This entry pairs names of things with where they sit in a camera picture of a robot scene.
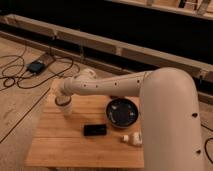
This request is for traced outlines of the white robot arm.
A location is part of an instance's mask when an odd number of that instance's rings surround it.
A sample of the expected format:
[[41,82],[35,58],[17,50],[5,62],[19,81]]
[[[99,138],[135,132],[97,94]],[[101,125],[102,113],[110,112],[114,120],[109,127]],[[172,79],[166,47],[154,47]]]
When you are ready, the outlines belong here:
[[60,80],[55,94],[137,97],[144,171],[205,171],[198,93],[187,72],[165,67],[99,79],[85,69]]

